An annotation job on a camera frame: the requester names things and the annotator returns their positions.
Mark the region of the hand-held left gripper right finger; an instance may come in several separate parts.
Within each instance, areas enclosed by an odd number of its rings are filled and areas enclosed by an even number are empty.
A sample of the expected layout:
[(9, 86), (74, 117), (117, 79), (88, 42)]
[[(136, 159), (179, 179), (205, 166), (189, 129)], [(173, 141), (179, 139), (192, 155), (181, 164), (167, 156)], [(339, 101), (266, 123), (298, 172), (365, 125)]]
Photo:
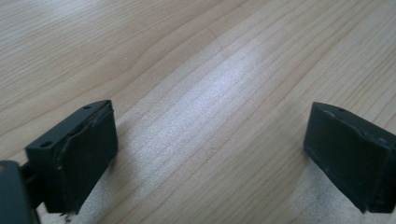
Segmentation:
[(396, 135), (334, 105), (314, 102), (304, 151), (363, 213), (396, 208)]

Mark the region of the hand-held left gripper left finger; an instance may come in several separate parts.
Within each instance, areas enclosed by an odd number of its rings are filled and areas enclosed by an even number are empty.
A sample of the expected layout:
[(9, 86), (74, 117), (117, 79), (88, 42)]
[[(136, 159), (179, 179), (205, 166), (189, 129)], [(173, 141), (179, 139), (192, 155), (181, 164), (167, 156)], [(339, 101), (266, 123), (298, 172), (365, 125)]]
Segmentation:
[(118, 152), (109, 100), (84, 105), (25, 148), (28, 192), (34, 207), (78, 213)]

